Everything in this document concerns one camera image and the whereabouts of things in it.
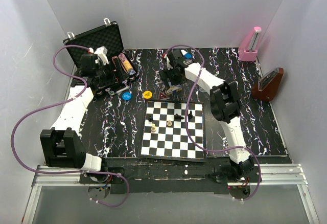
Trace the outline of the blue patterned card deck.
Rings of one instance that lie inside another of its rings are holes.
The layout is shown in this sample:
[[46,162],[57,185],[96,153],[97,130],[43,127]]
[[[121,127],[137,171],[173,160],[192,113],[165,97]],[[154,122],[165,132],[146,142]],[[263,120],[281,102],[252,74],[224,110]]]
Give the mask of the blue patterned card deck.
[[165,91],[165,93],[167,94],[167,95],[171,95],[171,94],[173,94],[173,93],[175,93],[175,92],[179,92],[179,91],[181,91],[182,90],[182,86],[181,85],[176,85],[176,86],[172,86],[172,87],[170,87],[169,89],[167,89],[166,91]]

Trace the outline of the clear dealer button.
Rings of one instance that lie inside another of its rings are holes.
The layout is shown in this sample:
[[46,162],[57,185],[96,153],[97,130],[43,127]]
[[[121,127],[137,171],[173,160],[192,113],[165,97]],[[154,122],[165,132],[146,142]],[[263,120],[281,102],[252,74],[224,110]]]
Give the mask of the clear dealer button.
[[200,92],[202,92],[202,93],[206,93],[206,90],[203,89],[202,87],[199,87],[198,89],[199,89]]

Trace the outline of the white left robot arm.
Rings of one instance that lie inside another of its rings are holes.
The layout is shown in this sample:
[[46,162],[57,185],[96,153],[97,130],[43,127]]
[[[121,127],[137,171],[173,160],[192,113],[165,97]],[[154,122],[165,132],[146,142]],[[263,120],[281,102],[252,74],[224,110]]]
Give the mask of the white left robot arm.
[[99,156],[86,152],[79,138],[80,125],[93,98],[94,91],[86,79],[74,77],[67,103],[51,128],[42,130],[40,141],[47,166],[91,171],[91,177],[103,183],[108,179],[108,169],[101,166]]

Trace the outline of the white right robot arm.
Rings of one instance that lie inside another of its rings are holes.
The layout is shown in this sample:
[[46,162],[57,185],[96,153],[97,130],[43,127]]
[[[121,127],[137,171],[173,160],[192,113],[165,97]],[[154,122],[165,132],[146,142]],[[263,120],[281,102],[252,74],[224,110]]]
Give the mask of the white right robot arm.
[[168,84],[178,85],[192,81],[209,94],[210,109],[221,124],[229,151],[232,178],[242,182],[254,168],[253,157],[245,149],[246,143],[241,129],[241,101],[235,82],[227,83],[195,61],[185,50],[171,50],[163,54],[167,67],[160,71]]

